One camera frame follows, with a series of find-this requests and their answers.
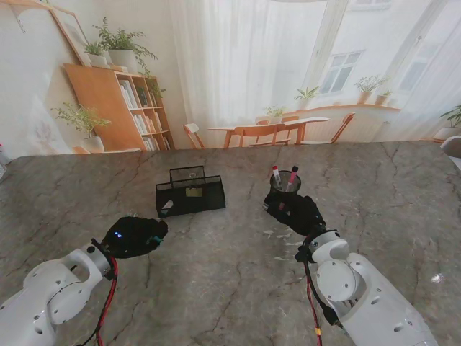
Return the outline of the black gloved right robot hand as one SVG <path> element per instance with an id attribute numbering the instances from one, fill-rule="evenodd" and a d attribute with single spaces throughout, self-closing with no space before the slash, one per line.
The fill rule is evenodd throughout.
<path id="1" fill-rule="evenodd" d="M 269 193 L 264 199 L 267 213 L 301 236 L 325 231 L 326 222 L 313 199 L 292 193 Z"/>

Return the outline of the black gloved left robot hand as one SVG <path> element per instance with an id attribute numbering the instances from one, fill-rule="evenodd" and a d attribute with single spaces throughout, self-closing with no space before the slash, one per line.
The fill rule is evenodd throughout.
<path id="1" fill-rule="evenodd" d="M 165 221 L 125 216 L 110 227 L 101 245 L 115 259 L 139 257 L 156 250 L 167 233 Z"/>

